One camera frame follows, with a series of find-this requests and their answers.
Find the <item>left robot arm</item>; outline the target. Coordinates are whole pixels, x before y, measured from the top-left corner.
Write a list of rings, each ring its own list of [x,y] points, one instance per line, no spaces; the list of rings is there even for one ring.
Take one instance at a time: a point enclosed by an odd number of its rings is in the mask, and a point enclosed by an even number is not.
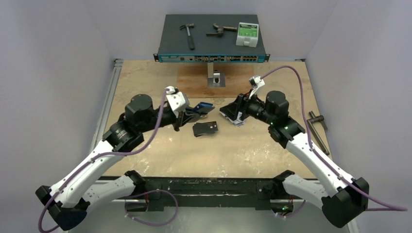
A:
[[[143,197],[148,202],[151,190],[134,170],[98,187],[95,182],[123,158],[148,148],[161,127],[171,125],[179,131],[213,109],[214,105],[208,102],[191,107],[186,95],[172,88],[163,93],[158,108],[154,108],[149,95],[133,96],[118,120],[73,171],[54,185],[43,185],[36,190],[36,196],[44,205],[38,220],[39,231],[44,232],[45,214],[51,216],[57,228],[68,231],[78,226],[92,210],[112,200]]]

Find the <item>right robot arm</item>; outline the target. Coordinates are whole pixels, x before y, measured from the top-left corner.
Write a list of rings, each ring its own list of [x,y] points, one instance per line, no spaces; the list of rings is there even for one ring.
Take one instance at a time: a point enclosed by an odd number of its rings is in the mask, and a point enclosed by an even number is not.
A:
[[[232,103],[221,107],[220,113],[234,124],[248,117],[268,124],[271,138],[297,157],[319,181],[314,184],[285,171],[275,177],[276,196],[283,198],[290,194],[303,198],[321,209],[337,228],[366,211],[368,199],[362,193],[369,193],[369,183],[364,178],[354,178],[318,151],[310,134],[289,115],[289,102],[283,92],[270,91],[265,101],[255,94],[239,94]]]

